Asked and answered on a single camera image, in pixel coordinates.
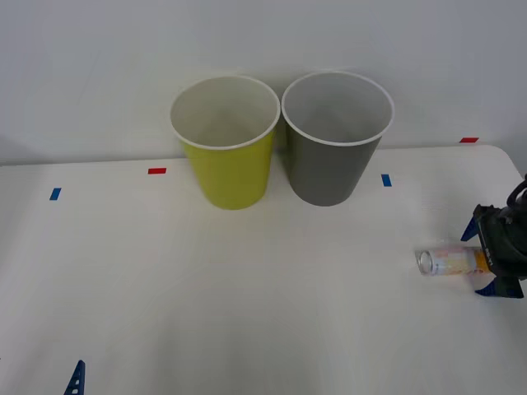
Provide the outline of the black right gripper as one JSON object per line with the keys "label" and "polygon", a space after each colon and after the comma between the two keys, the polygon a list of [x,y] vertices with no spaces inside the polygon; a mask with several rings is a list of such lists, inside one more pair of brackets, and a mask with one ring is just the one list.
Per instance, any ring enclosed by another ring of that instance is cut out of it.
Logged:
{"label": "black right gripper", "polygon": [[477,205],[461,241],[478,235],[491,282],[475,293],[486,297],[523,299],[526,279],[526,204],[496,208]]}

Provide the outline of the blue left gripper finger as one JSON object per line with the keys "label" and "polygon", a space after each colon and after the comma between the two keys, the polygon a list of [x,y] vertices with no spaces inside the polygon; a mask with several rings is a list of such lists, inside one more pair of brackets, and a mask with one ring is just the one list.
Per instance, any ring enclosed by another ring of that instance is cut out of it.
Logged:
{"label": "blue left gripper finger", "polygon": [[83,360],[77,362],[64,395],[84,395],[86,378],[86,363]]}

